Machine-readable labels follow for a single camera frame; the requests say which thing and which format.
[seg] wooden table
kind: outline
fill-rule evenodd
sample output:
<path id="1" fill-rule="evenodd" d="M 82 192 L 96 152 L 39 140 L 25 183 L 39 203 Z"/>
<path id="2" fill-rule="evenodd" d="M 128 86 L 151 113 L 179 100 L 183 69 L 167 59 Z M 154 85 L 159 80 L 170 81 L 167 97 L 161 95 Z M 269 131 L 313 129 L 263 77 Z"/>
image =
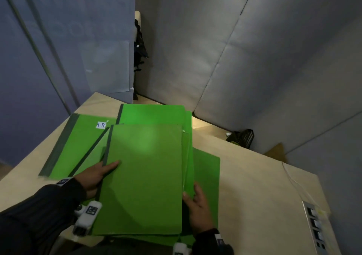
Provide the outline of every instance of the wooden table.
<path id="1" fill-rule="evenodd" d="M 95 93 L 76 113 L 116 117 L 120 104 Z M 65 124 L 66 121 L 0 181 L 0 211 L 28 198 L 42 186 L 55 183 L 38 174 Z M 193 146 L 221 158 L 219 230 L 235 254 L 315 254 L 301 202 L 312 201 L 301 187 L 297 185 L 297 191 L 292 185 L 281 162 L 195 131 Z M 330 213 L 318 177 L 290 165 L 286 168 L 319 206 Z M 71 239 L 71 229 L 62 236 Z M 101 239 L 88 236 L 79 242 L 92 246 Z"/>

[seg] black jacket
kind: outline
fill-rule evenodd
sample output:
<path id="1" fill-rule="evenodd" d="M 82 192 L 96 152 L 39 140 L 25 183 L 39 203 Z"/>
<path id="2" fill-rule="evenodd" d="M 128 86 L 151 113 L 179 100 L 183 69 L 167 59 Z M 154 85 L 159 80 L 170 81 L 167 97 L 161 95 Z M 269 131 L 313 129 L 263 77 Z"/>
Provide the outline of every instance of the black jacket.
<path id="1" fill-rule="evenodd" d="M 49 254 L 58 235 L 74 224 L 74 211 L 85 198 L 84 188 L 71 179 L 62 187 L 46 185 L 30 198 L 1 212 L 0 254 Z M 215 234 L 219 234 L 217 229 L 197 235 L 193 255 L 233 254 L 231 246 L 216 241 Z"/>

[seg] left hand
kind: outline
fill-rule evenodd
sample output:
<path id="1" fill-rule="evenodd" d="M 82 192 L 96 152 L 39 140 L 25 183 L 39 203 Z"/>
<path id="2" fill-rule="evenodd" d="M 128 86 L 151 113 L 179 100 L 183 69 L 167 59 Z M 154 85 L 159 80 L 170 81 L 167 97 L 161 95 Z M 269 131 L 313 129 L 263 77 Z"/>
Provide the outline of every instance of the left hand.
<path id="1" fill-rule="evenodd" d="M 106 166 L 102 166 L 102 164 L 103 162 L 99 162 L 74 176 L 74 179 L 76 179 L 87 192 L 87 199 L 96 196 L 97 184 L 103 179 L 105 174 L 114 170 L 120 162 L 116 161 Z"/>

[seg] white label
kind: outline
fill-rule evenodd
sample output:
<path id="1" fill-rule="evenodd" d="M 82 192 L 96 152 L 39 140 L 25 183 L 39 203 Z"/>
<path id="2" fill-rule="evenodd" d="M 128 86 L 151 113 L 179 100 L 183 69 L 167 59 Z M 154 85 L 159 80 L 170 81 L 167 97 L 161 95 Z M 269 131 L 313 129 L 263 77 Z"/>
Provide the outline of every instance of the white label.
<path id="1" fill-rule="evenodd" d="M 107 122 L 98 122 L 96 128 L 99 129 L 106 129 L 107 127 Z"/>

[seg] right hand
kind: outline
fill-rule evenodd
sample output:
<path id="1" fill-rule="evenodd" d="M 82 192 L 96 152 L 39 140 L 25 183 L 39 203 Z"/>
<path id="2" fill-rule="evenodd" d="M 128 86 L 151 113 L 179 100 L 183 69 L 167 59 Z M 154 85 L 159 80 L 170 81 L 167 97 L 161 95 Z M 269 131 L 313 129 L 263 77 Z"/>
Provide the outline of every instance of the right hand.
<path id="1" fill-rule="evenodd" d="M 213 229 L 215 226 L 206 196 L 198 183 L 194 183 L 194 190 L 194 199 L 184 192 L 183 201 L 190 210 L 190 225 L 193 235 L 196 237 L 197 234 Z"/>

